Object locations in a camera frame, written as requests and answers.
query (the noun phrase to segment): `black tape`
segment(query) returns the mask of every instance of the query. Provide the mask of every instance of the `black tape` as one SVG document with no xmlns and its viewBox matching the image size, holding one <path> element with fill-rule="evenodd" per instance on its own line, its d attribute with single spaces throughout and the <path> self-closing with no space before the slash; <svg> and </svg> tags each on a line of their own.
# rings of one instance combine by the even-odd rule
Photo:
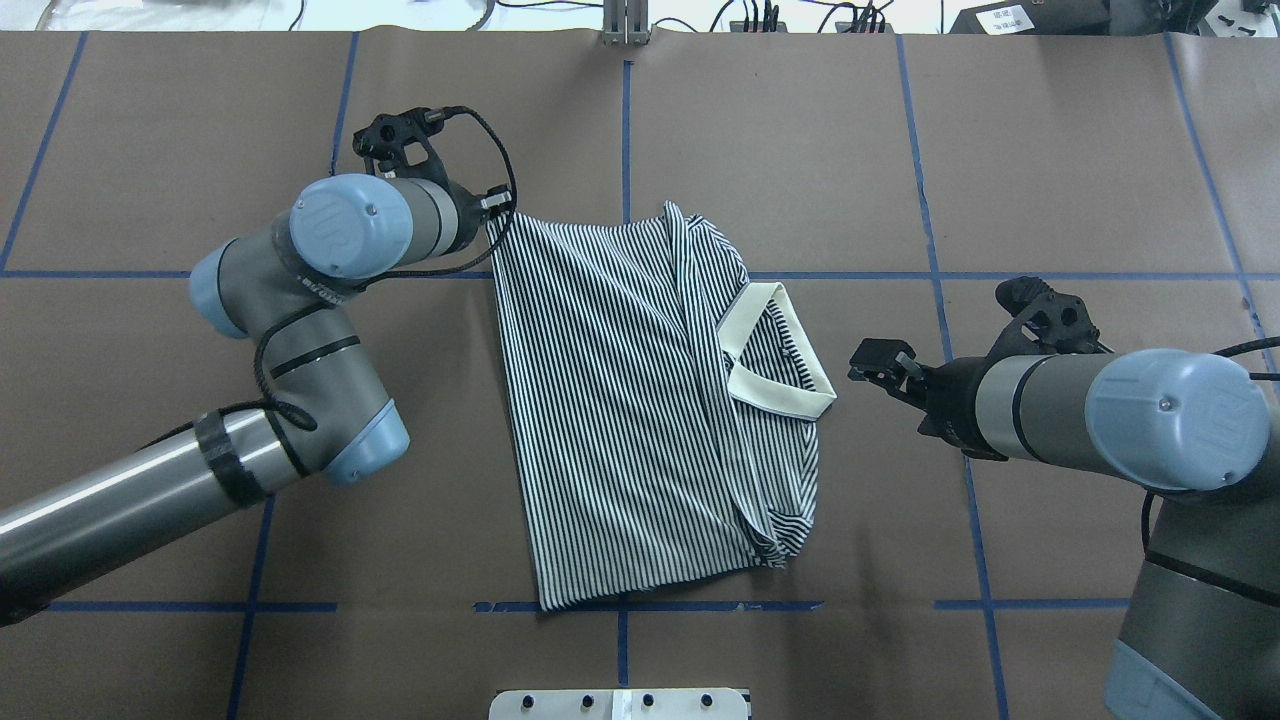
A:
<svg viewBox="0 0 1280 720">
<path fill-rule="evenodd" d="M 241 507 L 251 507 L 266 498 L 266 492 L 257 484 L 257 478 L 239 461 L 221 415 L 205 413 L 192 425 L 192 430 L 196 433 L 196 443 L 200 445 L 205 465 L 212 470 L 227 497 Z"/>
<path fill-rule="evenodd" d="M 1206 570 L 1199 565 L 1192 565 L 1190 562 L 1185 562 L 1183 560 L 1178 560 L 1176 557 L 1170 557 L 1155 551 L 1147 551 L 1147 562 L 1158 565 L 1165 570 L 1178 573 L 1179 575 L 1184 575 L 1193 580 L 1213 585 L 1215 588 L 1235 593 L 1254 602 L 1280 609 L 1280 593 L 1260 588 L 1258 585 L 1251 585 L 1249 583 L 1228 578 L 1226 575 L 1220 575 L 1212 570 Z"/>
<path fill-rule="evenodd" d="M 49 602 L 18 598 L 0 584 L 0 628 L 20 623 L 49 607 Z"/>
<path fill-rule="evenodd" d="M 1023 373 L 1023 377 L 1018 379 L 1018 388 L 1014 389 L 1014 432 L 1018 434 L 1018 442 L 1023 443 L 1023 450 L 1025 450 L 1028 455 L 1039 460 L 1041 462 L 1044 462 L 1046 465 L 1052 465 L 1052 462 L 1046 462 L 1044 459 L 1041 457 L 1039 454 L 1036 452 L 1036 450 L 1027 443 L 1027 436 L 1023 434 L 1023 391 L 1027 389 L 1027 380 L 1032 378 L 1032 373 L 1036 372 L 1036 368 L 1039 368 L 1041 365 L 1043 365 L 1044 363 L 1047 363 L 1053 357 L 1056 357 L 1056 355 L 1047 355 L 1042 360 L 1038 360 L 1030 368 L 1027 368 L 1027 372 Z"/>
<path fill-rule="evenodd" d="M 271 223 L 271 247 L 280 259 L 280 264 L 298 281 L 298 284 L 310 290 L 325 304 L 340 307 L 348 300 L 360 295 L 360 287 L 348 284 L 338 278 L 330 278 L 307 265 L 306 260 L 293 247 L 293 240 L 289 237 L 288 214 L 280 215 Z"/>
</svg>

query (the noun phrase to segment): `metal bracket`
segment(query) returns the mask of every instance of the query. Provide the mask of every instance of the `metal bracket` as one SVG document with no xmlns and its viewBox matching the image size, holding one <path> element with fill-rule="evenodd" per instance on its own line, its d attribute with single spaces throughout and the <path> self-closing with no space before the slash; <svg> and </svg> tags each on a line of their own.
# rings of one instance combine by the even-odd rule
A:
<svg viewBox="0 0 1280 720">
<path fill-rule="evenodd" d="M 649 0 L 604 0 L 605 45 L 649 44 Z"/>
<path fill-rule="evenodd" d="M 730 688 L 506 691 L 489 720 L 750 720 L 750 697 Z"/>
</svg>

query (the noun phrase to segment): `label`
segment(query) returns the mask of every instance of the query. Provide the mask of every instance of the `label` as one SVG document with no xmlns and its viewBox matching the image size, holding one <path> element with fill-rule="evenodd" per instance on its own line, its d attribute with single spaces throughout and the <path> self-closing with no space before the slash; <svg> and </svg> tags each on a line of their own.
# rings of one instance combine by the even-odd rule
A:
<svg viewBox="0 0 1280 720">
<path fill-rule="evenodd" d="M 982 23 L 982 29 L 987 31 L 987 35 L 1009 35 L 1036 27 L 1021 5 L 996 8 L 995 10 L 977 13 L 974 17 Z"/>
</svg>

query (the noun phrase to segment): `gray metal tube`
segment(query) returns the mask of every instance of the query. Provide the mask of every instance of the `gray metal tube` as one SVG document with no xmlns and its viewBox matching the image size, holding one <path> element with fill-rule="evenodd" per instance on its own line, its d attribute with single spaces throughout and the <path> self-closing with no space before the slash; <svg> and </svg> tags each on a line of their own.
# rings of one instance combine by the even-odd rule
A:
<svg viewBox="0 0 1280 720">
<path fill-rule="evenodd" d="M 974 401 L 982 437 L 1002 455 L 1124 478 L 1089 438 L 1084 401 L 1116 355 L 1014 356 L 993 365 Z"/>
<path fill-rule="evenodd" d="M 428 179 L 388 182 L 404 197 L 413 218 L 413 240 L 397 266 L 444 255 L 458 237 L 458 209 L 449 193 Z"/>
<path fill-rule="evenodd" d="M 224 428 L 270 493 L 298 479 L 261 410 Z M 187 430 L 0 515 L 0 625 L 239 510 Z"/>
</svg>

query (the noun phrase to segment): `black and white stripes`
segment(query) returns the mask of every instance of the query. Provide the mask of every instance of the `black and white stripes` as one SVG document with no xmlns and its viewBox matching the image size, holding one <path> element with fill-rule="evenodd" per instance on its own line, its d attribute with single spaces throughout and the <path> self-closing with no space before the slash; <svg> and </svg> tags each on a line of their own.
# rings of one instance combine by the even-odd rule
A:
<svg viewBox="0 0 1280 720">
<path fill-rule="evenodd" d="M 727 391 L 735 361 L 717 331 L 754 286 L 719 231 L 673 204 L 623 227 L 517 215 L 494 275 L 544 609 L 800 551 L 817 432 Z M 787 313 L 771 300 L 736 364 L 833 397 Z"/>
</svg>

